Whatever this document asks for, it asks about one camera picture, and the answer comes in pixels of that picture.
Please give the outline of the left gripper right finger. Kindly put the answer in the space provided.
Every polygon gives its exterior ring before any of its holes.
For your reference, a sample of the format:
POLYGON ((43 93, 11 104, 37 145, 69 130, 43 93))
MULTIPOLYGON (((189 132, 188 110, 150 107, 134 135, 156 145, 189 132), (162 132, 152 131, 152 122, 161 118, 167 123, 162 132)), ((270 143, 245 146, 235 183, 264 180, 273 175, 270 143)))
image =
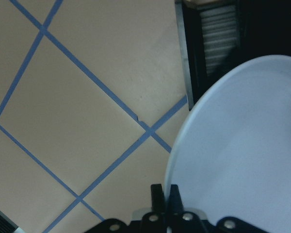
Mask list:
POLYGON ((179 188, 176 184, 172 184, 170 187, 170 194, 168 198, 168 214, 179 215, 183 212, 183 204, 179 192, 179 188))

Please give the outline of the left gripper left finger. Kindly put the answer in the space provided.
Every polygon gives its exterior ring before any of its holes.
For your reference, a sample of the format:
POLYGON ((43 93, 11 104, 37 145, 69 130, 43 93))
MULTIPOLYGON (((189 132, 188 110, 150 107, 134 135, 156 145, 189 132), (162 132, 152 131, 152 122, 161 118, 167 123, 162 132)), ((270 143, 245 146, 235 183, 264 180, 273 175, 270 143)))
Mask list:
POLYGON ((165 215, 165 198, 161 184, 152 184, 151 190, 151 212, 165 215))

